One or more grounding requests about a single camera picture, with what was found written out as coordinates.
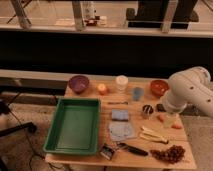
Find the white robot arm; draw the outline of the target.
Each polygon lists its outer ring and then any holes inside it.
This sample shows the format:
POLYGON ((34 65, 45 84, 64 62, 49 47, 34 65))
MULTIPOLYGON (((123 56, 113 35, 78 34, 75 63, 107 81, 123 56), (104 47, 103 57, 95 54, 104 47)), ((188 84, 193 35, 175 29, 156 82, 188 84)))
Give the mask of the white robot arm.
POLYGON ((211 75, 204 67, 176 72, 168 79, 169 89, 161 98, 164 109, 181 113, 188 103, 213 118, 213 91, 208 88, 211 75))

